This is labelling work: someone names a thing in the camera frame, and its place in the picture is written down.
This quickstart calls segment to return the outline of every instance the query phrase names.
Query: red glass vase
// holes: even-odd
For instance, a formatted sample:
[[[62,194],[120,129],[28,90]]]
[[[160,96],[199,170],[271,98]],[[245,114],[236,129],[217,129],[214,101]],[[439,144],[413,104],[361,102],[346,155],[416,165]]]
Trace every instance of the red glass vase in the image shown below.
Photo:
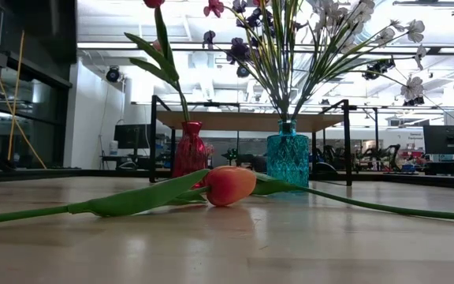
[[[199,138],[203,123],[200,121],[181,122],[183,135],[174,157],[173,178],[206,169],[206,147]]]

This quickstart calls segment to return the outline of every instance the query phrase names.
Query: red flower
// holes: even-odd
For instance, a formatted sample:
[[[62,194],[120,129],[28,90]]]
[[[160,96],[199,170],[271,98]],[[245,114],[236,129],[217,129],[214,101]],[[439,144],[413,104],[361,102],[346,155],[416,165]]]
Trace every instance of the red flower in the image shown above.
[[[151,46],[154,47],[154,49],[160,53],[162,53],[162,47],[161,47],[161,43],[158,41],[158,39],[156,39],[152,44]]]
[[[208,0],[208,6],[204,7],[204,15],[208,17],[210,12],[213,12],[215,16],[220,17],[220,14],[224,12],[224,3],[218,0]]]
[[[164,4],[165,0],[143,0],[148,8],[155,9]]]
[[[251,170],[220,166],[205,177],[205,184],[210,187],[206,197],[214,206],[227,206],[249,196],[256,182],[257,177]]]

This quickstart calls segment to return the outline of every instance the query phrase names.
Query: teal glass vase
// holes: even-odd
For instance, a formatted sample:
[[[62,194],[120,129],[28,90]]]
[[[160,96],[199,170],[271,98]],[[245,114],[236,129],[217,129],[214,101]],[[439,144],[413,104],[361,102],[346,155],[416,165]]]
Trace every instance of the teal glass vase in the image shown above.
[[[267,174],[308,187],[309,139],[296,133],[296,121],[279,121],[280,133],[267,137]]]

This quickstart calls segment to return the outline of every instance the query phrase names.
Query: glass vase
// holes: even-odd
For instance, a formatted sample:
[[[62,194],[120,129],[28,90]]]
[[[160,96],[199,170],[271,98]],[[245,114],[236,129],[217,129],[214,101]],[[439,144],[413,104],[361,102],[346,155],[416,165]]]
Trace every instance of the glass vase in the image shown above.
[[[267,174],[308,187],[309,139],[296,133],[296,121],[279,121],[280,133],[267,137]]]
[[[200,121],[181,122],[183,135],[174,157],[173,178],[206,169],[206,148],[199,137],[203,123]]]

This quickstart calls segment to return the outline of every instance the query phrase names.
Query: monitor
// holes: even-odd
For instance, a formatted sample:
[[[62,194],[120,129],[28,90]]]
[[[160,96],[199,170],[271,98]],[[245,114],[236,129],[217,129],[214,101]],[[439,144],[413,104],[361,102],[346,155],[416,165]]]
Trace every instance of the monitor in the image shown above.
[[[426,154],[454,154],[454,125],[424,125]]]
[[[149,148],[147,137],[150,136],[150,125],[115,125],[115,140],[119,149]]]

